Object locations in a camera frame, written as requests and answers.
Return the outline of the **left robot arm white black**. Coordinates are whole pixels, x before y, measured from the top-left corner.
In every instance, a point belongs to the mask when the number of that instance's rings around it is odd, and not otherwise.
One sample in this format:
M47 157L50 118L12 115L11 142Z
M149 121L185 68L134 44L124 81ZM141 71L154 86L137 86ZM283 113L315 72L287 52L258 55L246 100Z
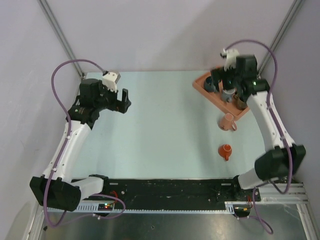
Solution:
M72 180L72 171L81 148L103 110L125 114L131 106L129 91L118 91L106 86L105 80L85 79L79 85L79 94L67 112L65 129L57 150L41 176L31 178L29 186L38 201L46 208L73 212L92 195L107 199L111 187L105 177L91 174L78 181Z

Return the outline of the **grey mug heart print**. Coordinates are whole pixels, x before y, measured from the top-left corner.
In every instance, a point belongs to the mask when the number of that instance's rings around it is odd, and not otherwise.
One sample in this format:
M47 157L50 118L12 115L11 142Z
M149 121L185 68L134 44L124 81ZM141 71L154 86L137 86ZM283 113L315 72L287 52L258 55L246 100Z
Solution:
M236 89L222 89L220 99L225 103L231 103L233 101L234 95L236 93Z

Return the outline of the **brown mug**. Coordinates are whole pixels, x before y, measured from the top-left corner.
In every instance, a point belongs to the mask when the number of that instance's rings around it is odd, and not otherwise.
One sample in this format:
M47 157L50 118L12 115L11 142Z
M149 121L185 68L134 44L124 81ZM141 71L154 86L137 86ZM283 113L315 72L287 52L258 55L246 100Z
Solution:
M235 106L238 110L244 111L248 107L247 103L242 101L237 94L235 94L233 98L235 100Z

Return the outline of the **pink mug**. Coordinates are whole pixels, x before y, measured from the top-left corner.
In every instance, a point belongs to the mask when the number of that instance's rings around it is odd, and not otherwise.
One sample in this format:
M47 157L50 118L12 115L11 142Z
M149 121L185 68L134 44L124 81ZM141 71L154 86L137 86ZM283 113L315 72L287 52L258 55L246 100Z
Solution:
M238 129L235 117L231 113L226 113L219 121L218 126L224 131L236 131Z

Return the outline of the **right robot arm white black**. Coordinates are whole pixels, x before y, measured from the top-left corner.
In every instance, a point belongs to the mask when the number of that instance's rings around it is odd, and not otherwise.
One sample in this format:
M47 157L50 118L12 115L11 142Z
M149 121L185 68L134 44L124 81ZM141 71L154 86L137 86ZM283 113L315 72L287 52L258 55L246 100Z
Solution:
M225 62L222 67L211 69L212 85L222 83L224 90L237 92L252 111L265 148L254 167L239 175L238 183L231 187L232 197L241 201L249 195L249 189L270 180L287 177L291 181L306 156L306 148L295 143L282 123L268 81L258 77L256 57L239 54L235 49L225 50L220 56Z

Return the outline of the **dark blue mug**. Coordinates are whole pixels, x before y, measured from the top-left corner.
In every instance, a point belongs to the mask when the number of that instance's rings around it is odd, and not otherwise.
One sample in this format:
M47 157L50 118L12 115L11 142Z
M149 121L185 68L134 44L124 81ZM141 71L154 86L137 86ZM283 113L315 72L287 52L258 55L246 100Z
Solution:
M203 88L208 93L218 93L220 90L219 89L219 80L214 79L212 76L208 76L203 83Z

